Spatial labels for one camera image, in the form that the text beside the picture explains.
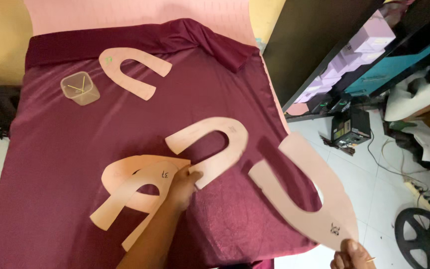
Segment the bed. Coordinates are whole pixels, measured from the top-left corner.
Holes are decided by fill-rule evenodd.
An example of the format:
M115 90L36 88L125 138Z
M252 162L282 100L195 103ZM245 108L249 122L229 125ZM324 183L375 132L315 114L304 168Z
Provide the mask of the bed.
M148 101L115 84L99 55L132 47L173 64L161 77L126 60L121 70L157 87ZM60 88L86 71L100 99L79 106ZM120 245L146 216L124 208L108 231L89 216L109 197L104 168L134 155L183 157L193 164L222 150L213 132L176 156L164 138L214 116L240 121L249 138L240 161L194 193L170 248L170 268L212 268L298 254L316 246L293 229L248 177L287 133L258 48L212 32L192 19L163 24L42 34L30 40L21 100L0 180L0 268L115 268ZM289 161L281 175L306 211L321 201ZM139 190L157 194L150 186Z

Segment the wire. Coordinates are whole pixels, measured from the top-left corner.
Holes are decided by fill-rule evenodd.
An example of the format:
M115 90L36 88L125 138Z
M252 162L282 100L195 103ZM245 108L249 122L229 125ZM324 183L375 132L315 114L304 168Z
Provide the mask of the wire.
M418 197L418 208L419 208L419 199L421 198L422 193L419 193ZM419 216L419 220L421 221L422 227L424 227L425 230L427 230L426 225L424 225L424 222L421 219L421 216Z
M393 173L393 174L396 174L396 175L400 175L400 176L402 176L403 177L403 179L405 180L405 178L408 178L409 180L412 180L412 181L415 181L415 182L418 182L418 183L421 183L421 184L423 184L424 186L426 186L426 189L424 189L423 187L421 187L421 190L419 191L419 197L418 197L418 202L417 202L417 204L418 204L418 207L419 207L419 199L421 198L421 195L423 194L423 193L426 193L426 192L429 192L430 191L430 189L429 189L429 186L426 184L426 183L424 183L424 182L422 182L422 181L420 181L420 180L416 180L415 178L413 178L413 177L411 177L411 176L408 176L408 174L405 174L405 173L403 173L403 166L404 166L404 153L402 154L402 163L401 163L401 173L397 173L397 172L394 172L394 171L391 171L391 170L389 170L389 169L387 169L387 168L385 168L384 166L382 166L382 165L380 165L379 164L379 162L377 162L376 161L376 158L374 157L374 155L373 155L373 153L371 152L371 150L369 149L369 146L373 143L373 141L374 141L374 133L373 133L373 131L371 130L371 135L373 136L373 139L371 139L371 141L369 142L369 144L367 145L367 151L369 152L369 154L371 154L371 156L373 157L373 159L374 159L374 162L380 167L380 168L383 168L384 170L386 170L386 171L388 171L388 172L391 172L391 173ZM384 146L387 144L387 143L389 143L388 141L386 141L384 144L383 144L383 147L381 148L381 153L383 153L383 149L384 149ZM410 174L415 174L415 173L420 173L420 172L425 172L425 171L416 171L416 172L413 172L413 173L410 173Z
M371 130L371 135L373 136L373 139L371 139L371 141L369 142L369 144L367 145L367 151L369 152L369 154L371 154L371 156L373 156L373 159L374 159L374 162L380 167L380 168L383 168L384 170L386 170L386 171L388 171L388 172L391 172L391 173L393 173L393 174L396 174L396 175L400 175L400 176L402 176L402 177L407 177L407 178L409 178L410 180L413 180L413 181L415 181L415 182L419 182L419 183L421 183L421 184L423 184L423 185L425 185L426 186L426 191L427 190L429 190L429 187L428 187L428 185L426 184L426 183L424 183L424 182L422 182L422 181L420 181L420 180L416 180L415 178L413 178L413 177L410 177L410 176L408 176L407 174L401 174L401 173L397 173L397 172L394 172L394 171L391 171L391 170L389 170L389 169L387 169L387 168L385 168L384 166L382 166L382 165L380 165L379 164L379 162L377 162L376 161L376 158L374 157L374 155L373 155L373 153L371 152L371 150L369 149L369 146L371 145L371 143L373 143L373 141L374 141L374 133L373 133L373 131ZM402 165L404 165L404 154L402 155L402 160L403 160L403 162L402 162Z

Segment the teal cabinet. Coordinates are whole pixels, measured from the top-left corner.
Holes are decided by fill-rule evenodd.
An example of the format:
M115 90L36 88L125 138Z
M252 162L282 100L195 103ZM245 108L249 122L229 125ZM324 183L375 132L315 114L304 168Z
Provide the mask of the teal cabinet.
M368 95L429 54L430 46L418 54L385 57L344 91L353 96Z

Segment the fabric fold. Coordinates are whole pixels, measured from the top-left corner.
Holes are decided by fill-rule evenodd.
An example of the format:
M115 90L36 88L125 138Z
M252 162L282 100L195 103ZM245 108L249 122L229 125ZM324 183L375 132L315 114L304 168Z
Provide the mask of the fabric fold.
M99 58L112 47L131 47L150 54L175 53L200 46L228 70L236 73L259 49L214 33L192 19L162 24L67 31L34 36L29 40L26 71L31 67Z

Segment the black device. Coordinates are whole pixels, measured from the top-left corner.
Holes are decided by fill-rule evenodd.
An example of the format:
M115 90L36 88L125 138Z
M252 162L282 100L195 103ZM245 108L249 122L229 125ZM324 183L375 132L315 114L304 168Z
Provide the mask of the black device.
M318 94L309 100L306 105L308 111L313 114L328 113L326 106L331 102L332 98L329 94Z
M369 113L351 107L337 113L331 122L331 141L340 147L354 147L371 139Z
M333 98L333 101L327 105L329 113L341 112L343 108L349 104L353 96L349 93L342 92Z

